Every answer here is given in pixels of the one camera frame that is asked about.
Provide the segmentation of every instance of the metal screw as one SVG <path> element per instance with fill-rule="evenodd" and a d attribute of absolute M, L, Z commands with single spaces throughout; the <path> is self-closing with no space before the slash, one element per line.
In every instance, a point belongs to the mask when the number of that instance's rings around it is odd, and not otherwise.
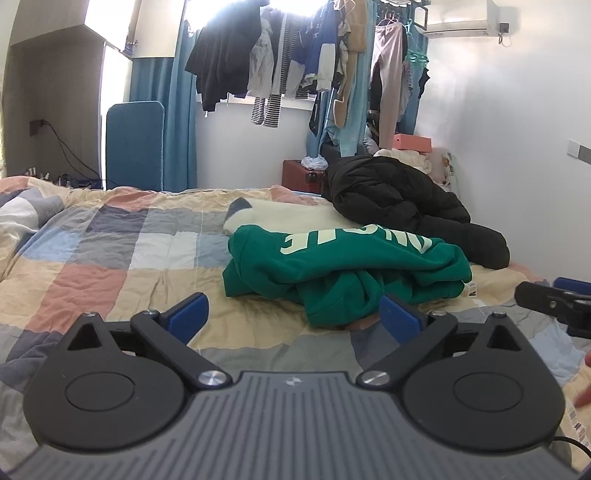
<path fill-rule="evenodd" d="M 219 387 L 228 381 L 228 376 L 219 370 L 207 370 L 197 377 L 197 381 L 206 387 Z"/>
<path fill-rule="evenodd" d="M 390 383 L 390 375 L 386 372 L 369 371 L 361 374 L 360 380 L 369 387 L 383 387 Z"/>

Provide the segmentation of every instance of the plastic bag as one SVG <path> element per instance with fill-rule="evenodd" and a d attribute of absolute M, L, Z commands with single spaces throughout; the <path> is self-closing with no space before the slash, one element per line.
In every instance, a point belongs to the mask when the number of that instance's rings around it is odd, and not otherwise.
<path fill-rule="evenodd" d="M 311 170 L 326 170 L 329 167 L 329 163 L 322 155 L 318 155 L 316 158 L 306 157 L 301 161 L 301 164 Z"/>

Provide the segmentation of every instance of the blue gripper pad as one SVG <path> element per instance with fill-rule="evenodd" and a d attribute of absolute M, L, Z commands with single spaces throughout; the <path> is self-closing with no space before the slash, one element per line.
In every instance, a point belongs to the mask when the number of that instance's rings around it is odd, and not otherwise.
<path fill-rule="evenodd" d="M 427 326 L 427 315 L 394 295 L 384 295 L 379 303 L 379 318 L 390 335 L 400 344 L 410 342 Z"/>
<path fill-rule="evenodd" d="M 591 295 L 591 283 L 570 278 L 557 278 L 554 280 L 554 288 L 573 291 L 579 295 Z"/>
<path fill-rule="evenodd" d="M 203 293 L 196 293 L 162 313 L 158 322 L 186 345 L 205 326 L 208 317 L 209 301 Z"/>

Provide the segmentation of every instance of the black puffer jacket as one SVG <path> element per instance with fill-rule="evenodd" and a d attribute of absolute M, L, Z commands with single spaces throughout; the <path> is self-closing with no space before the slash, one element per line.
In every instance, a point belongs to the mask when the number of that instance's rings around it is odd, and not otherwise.
<path fill-rule="evenodd" d="M 424 173 L 388 157 L 349 157 L 330 165 L 322 196 L 344 217 L 458 245 L 470 262 L 498 270 L 509 266 L 505 238 L 470 223 L 453 193 Z"/>

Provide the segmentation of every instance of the cable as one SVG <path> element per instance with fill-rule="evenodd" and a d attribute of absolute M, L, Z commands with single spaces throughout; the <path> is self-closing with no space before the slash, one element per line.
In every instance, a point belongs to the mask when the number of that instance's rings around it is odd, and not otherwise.
<path fill-rule="evenodd" d="M 579 449 L 581 449 L 582 451 L 584 451 L 587 456 L 589 458 L 591 458 L 591 450 L 589 450 L 585 445 L 583 445 L 581 442 L 579 442 L 578 440 L 572 439 L 570 437 L 554 437 L 554 442 L 566 442 L 566 443 L 570 443 L 571 445 L 574 445 L 575 447 L 578 447 Z"/>
<path fill-rule="evenodd" d="M 68 165 L 74 169 L 74 171 L 78 174 L 78 175 L 82 175 L 83 178 L 85 178 L 86 180 L 93 180 L 91 178 L 89 178 L 88 175 L 84 175 L 80 170 L 78 170 L 74 165 L 72 165 L 72 162 L 70 162 L 70 159 L 68 158 L 68 155 L 66 154 L 66 151 L 64 150 L 64 147 L 66 147 L 69 152 L 72 154 L 72 156 L 78 160 L 82 165 L 84 165 L 86 168 L 88 168 L 92 173 L 94 173 L 96 175 L 96 177 L 100 180 L 100 181 L 104 181 L 104 182 L 111 182 L 113 185 L 115 185 L 116 187 L 120 187 L 121 185 L 116 184 L 113 180 L 103 180 L 100 177 L 100 174 L 90 168 L 86 163 L 84 163 L 73 151 L 72 149 L 69 147 L 69 145 L 62 140 L 62 138 L 57 134 L 56 129 L 53 128 L 53 125 L 51 123 L 49 123 L 47 120 L 41 120 L 41 126 L 43 125 L 48 125 L 49 128 L 51 128 L 51 130 L 53 131 L 53 134 L 56 136 L 57 138 L 57 142 L 60 146 L 61 152 L 64 154 L 64 158 L 66 159 L 66 162 L 68 162 Z"/>

